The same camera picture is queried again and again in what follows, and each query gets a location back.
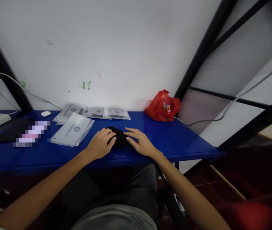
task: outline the gray pants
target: gray pants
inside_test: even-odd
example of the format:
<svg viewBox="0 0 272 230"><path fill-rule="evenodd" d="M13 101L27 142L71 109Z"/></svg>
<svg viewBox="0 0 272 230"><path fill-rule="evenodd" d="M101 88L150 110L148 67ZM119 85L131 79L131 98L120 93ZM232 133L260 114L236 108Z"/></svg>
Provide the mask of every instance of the gray pants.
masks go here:
<svg viewBox="0 0 272 230"><path fill-rule="evenodd" d="M154 222L158 217L157 183L154 165L148 165L131 178L122 193L104 197L99 187L85 171L80 171L63 189L63 203L67 213L60 229L70 229L90 210L108 204L125 204L145 211Z"/></svg>

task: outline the transparent plastic bag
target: transparent plastic bag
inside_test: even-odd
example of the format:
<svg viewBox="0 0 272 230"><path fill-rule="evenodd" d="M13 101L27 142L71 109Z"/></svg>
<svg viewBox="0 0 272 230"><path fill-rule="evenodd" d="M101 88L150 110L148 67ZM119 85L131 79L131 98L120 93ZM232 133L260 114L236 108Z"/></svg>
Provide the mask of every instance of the transparent plastic bag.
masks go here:
<svg viewBox="0 0 272 230"><path fill-rule="evenodd" d="M54 122L57 122L57 125L63 125L68 118L72 115L72 113L77 113L79 115L83 115L86 111L86 106L68 103L62 109L62 111L53 119Z"/></svg>
<svg viewBox="0 0 272 230"><path fill-rule="evenodd" d="M72 113L65 124L52 136L51 143L78 146L91 129L94 120Z"/></svg>
<svg viewBox="0 0 272 230"><path fill-rule="evenodd" d="M104 107L104 118L115 118L115 119L124 119L130 120L130 116L127 110L116 108L116 107Z"/></svg>
<svg viewBox="0 0 272 230"><path fill-rule="evenodd" d="M90 118L111 119L103 117L104 107L87 107L87 111L84 115Z"/></svg>

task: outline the plastic packaging bag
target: plastic packaging bag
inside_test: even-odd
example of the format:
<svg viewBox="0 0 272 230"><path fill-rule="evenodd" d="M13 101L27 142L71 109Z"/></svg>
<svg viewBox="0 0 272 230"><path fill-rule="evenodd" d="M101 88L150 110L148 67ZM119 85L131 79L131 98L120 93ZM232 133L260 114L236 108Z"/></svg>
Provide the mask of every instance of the plastic packaging bag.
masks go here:
<svg viewBox="0 0 272 230"><path fill-rule="evenodd" d="M159 91L145 109L145 114L156 121L173 121L181 108L181 102L179 98L169 97L168 93L165 89Z"/></svg>
<svg viewBox="0 0 272 230"><path fill-rule="evenodd" d="M94 120L72 113L66 123L52 136L51 142L59 145L78 146L91 129Z"/></svg>
<svg viewBox="0 0 272 230"><path fill-rule="evenodd" d="M104 107L87 107L87 112L84 114L86 117L90 118L101 118L101 119L110 119L105 118L104 115Z"/></svg>
<svg viewBox="0 0 272 230"><path fill-rule="evenodd" d="M130 120L130 116L126 110L116 107L104 107L103 117Z"/></svg>
<svg viewBox="0 0 272 230"><path fill-rule="evenodd" d="M53 121L57 122L56 125L63 125L68 118L72 115L72 113L78 113L79 115L83 115L86 111L86 106L77 105L75 103L66 104L66 106L62 109L62 111L53 119Z"/></svg>

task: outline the white cable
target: white cable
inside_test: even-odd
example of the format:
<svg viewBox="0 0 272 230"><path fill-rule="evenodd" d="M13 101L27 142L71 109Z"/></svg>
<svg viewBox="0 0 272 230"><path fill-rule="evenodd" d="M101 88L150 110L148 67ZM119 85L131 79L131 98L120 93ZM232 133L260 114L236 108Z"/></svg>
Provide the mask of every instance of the white cable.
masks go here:
<svg viewBox="0 0 272 230"><path fill-rule="evenodd" d="M196 121L196 122L193 122L192 124L186 124L184 122L182 122L180 119L178 119L179 121L181 121L182 123L184 123L186 126L191 126L191 125L194 125L198 122L202 122L202 121L220 121L222 120L226 113L228 112L228 110L232 107L232 105L238 100L240 99L243 95L247 94L248 92L250 92L252 89L254 89L255 87L257 87L259 84L261 84L264 80L266 80L268 77L270 77L272 75L272 71L266 76L264 77L262 80L260 80L259 82L257 82L254 86L252 86L250 89L248 89L247 91L245 91L244 93L238 95L226 108L226 110L224 111L224 113L222 114L222 116L219 118L219 119L216 119L216 120L200 120L200 121Z"/></svg>
<svg viewBox="0 0 272 230"><path fill-rule="evenodd" d="M35 96L35 97L37 97L37 98L39 98L39 99L41 99L41 100L43 100L43 101L45 101L45 102L48 102L48 103L54 105L55 107L57 107L58 109L61 109L61 110L62 110L61 107L59 107L59 106L53 104L52 102L50 102L50 101L48 101L48 100L45 100L44 98L39 97L39 96L37 96L37 95L35 95L35 94L29 92L27 89L25 89L23 86L21 86L16 80L14 80L14 79L13 79L12 77L10 77L9 75L7 75L7 74L5 74L5 73L0 73L0 74L5 75L6 77L9 77L9 78L10 78L11 80L13 80L18 86L20 86L21 89L23 89L24 91L28 92L29 94L31 94L31 95L33 95L33 96Z"/></svg>
<svg viewBox="0 0 272 230"><path fill-rule="evenodd" d="M11 115L11 114L15 114L15 113L17 113L18 111L19 111L19 109L17 108L17 107L15 107L10 101L8 101L8 99L7 98L5 98L5 96L0 92L0 96L2 96L2 98L6 101L6 102L8 102L8 104L10 104L13 108L15 108L16 109L16 111L15 112L13 112L13 113L9 113L8 115Z"/></svg>

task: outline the person's right hand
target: person's right hand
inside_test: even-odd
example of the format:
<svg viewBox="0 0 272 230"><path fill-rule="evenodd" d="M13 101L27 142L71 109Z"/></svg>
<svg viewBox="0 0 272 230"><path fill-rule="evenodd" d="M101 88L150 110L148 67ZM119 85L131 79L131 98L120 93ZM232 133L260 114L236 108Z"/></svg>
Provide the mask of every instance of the person's right hand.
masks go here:
<svg viewBox="0 0 272 230"><path fill-rule="evenodd" d="M138 139L138 143L135 142L132 138L127 137L126 140L135 148L135 150L141 155L153 158L156 154L160 153L157 148L150 142L148 137L139 131L138 129L125 128L130 132L125 132L127 136L134 137Z"/></svg>

